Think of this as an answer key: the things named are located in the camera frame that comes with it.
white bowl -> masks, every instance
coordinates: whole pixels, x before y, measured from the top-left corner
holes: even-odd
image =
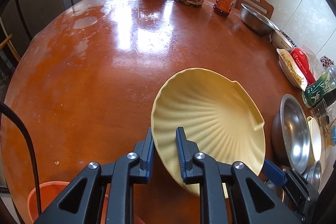
[[[310,157],[308,164],[311,165],[321,159],[322,141],[320,126],[315,118],[309,116],[307,117],[307,122],[310,131]]]
[[[294,49],[292,43],[279,30],[273,30],[270,34],[270,39],[275,48],[285,49],[287,52],[291,52]]]

wooden table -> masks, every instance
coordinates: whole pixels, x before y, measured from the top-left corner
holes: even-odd
[[[33,39],[10,83],[5,103],[27,126],[40,183],[70,181],[86,164],[115,161],[144,139],[152,104],[180,70],[202,67],[237,80],[270,131],[284,94],[300,98],[267,38],[248,29],[233,9],[212,11],[213,0],[191,8],[174,0],[83,0]],[[30,223],[34,188],[26,143],[5,117],[1,149],[9,190]],[[171,178],[155,154],[149,185],[136,186],[134,211],[147,224],[199,223],[199,199]]]

stainless steel bowl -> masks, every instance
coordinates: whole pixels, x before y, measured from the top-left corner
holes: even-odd
[[[281,100],[272,124],[272,146],[278,160],[302,174],[309,160],[310,133],[299,102],[290,94]]]
[[[271,31],[278,29],[273,22],[252,7],[246,4],[241,4],[241,6],[243,7],[241,10],[242,21],[258,35],[264,36],[270,34]]]
[[[312,165],[309,165],[302,174],[316,190],[319,190],[321,183],[321,163],[318,160]]]

red packet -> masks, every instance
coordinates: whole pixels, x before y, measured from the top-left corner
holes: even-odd
[[[290,54],[303,75],[306,77],[308,85],[315,83],[316,80],[309,69],[309,62],[305,53],[300,48],[294,48]]]

yellow shell-shaped bowl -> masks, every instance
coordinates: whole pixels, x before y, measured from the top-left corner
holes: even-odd
[[[264,120],[237,81],[211,70],[190,68],[170,77],[157,94],[152,135],[162,163],[174,180],[199,195],[199,185],[182,181],[175,142],[177,127],[217,161],[245,163],[256,175],[265,159]],[[227,198],[225,184],[224,194]]]

